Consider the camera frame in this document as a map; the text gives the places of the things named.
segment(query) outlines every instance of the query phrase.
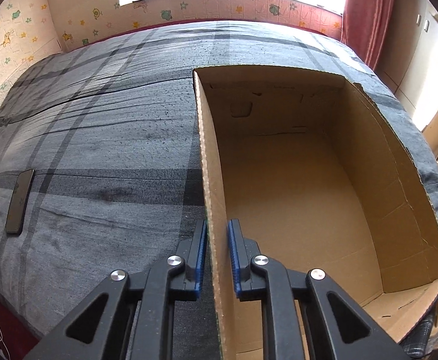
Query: red curtain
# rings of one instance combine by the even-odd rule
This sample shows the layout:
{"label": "red curtain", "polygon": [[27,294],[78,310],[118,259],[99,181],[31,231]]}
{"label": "red curtain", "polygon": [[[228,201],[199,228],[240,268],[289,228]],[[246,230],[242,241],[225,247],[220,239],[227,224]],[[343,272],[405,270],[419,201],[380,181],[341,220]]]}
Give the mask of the red curtain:
{"label": "red curtain", "polygon": [[372,70],[376,68],[394,0],[346,0],[341,42]]}

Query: cartoon wall sticker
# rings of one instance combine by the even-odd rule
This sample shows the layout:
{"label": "cartoon wall sticker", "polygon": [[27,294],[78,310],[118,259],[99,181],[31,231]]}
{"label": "cartoon wall sticker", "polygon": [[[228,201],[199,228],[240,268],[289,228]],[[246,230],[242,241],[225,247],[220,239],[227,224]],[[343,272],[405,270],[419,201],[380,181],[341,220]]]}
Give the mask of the cartoon wall sticker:
{"label": "cartoon wall sticker", "polygon": [[98,10],[97,8],[94,8],[92,10],[92,14],[94,15],[94,19],[99,19],[99,16],[102,14],[102,12],[100,10]]}
{"label": "cartoon wall sticker", "polygon": [[172,20],[173,19],[173,15],[170,14],[170,10],[168,11],[161,11],[160,12],[160,16],[164,19],[164,20]]}
{"label": "cartoon wall sticker", "polygon": [[142,8],[144,13],[146,13],[148,11],[148,3],[145,1],[141,1],[139,3],[134,3],[132,8],[134,8],[134,9]]}
{"label": "cartoon wall sticker", "polygon": [[11,38],[10,38],[10,36],[11,36],[11,33],[10,33],[10,32],[6,32],[6,33],[4,34],[4,42],[1,43],[1,46],[2,46],[2,47],[6,47],[6,45],[8,45],[8,44],[11,43]]}
{"label": "cartoon wall sticker", "polygon": [[269,12],[272,13],[274,16],[279,16],[279,5],[271,4],[269,6]]}
{"label": "cartoon wall sticker", "polygon": [[64,31],[64,33],[62,34],[62,37],[64,38],[65,42],[67,42],[68,40],[72,40],[72,35],[66,33],[66,31]]}

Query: metal screw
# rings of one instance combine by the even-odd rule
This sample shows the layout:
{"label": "metal screw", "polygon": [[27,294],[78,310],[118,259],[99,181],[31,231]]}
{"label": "metal screw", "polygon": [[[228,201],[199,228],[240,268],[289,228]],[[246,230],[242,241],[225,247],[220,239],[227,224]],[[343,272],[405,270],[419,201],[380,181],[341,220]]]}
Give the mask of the metal screw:
{"label": "metal screw", "polygon": [[110,274],[110,278],[114,281],[121,281],[126,277],[126,272],[124,272],[122,269],[118,269],[117,271],[114,271]]}
{"label": "metal screw", "polygon": [[167,259],[167,264],[170,266],[178,266],[180,263],[182,263],[182,258],[179,256],[170,256]]}
{"label": "metal screw", "polygon": [[325,278],[325,276],[326,273],[322,269],[316,268],[316,269],[312,269],[311,271],[311,277],[313,279],[322,280]]}
{"label": "metal screw", "polygon": [[254,263],[258,266],[265,266],[269,262],[269,259],[266,256],[263,256],[259,254],[258,256],[254,257]]}

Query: cardboard box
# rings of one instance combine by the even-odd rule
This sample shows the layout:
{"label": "cardboard box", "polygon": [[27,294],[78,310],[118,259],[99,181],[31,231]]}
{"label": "cardboard box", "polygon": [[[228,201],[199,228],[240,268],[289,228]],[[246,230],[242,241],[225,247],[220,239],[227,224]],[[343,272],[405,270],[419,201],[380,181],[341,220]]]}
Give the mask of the cardboard box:
{"label": "cardboard box", "polygon": [[259,302],[234,295],[227,221],[287,268],[324,269],[399,342],[438,295],[438,223],[360,85],[291,67],[194,71],[223,358],[262,359]]}

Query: blue gripper pad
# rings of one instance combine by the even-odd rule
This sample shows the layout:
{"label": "blue gripper pad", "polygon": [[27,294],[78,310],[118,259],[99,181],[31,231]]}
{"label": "blue gripper pad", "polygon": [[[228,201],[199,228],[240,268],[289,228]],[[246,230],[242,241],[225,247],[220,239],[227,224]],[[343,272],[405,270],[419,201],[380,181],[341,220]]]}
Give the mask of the blue gripper pad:
{"label": "blue gripper pad", "polygon": [[241,289],[241,269],[239,266],[239,253],[237,252],[236,238],[234,237],[234,230],[232,221],[227,225],[227,239],[229,244],[230,253],[230,265],[232,267],[232,281],[234,283],[234,292],[236,297],[240,297],[242,294]]}
{"label": "blue gripper pad", "polygon": [[208,223],[207,221],[203,221],[201,238],[199,241],[199,250],[197,252],[196,272],[194,274],[194,277],[196,279],[196,283],[194,285],[194,292],[196,293],[197,299],[199,299],[202,289],[202,278],[204,276],[204,263],[206,260],[207,234],[208,234]]}

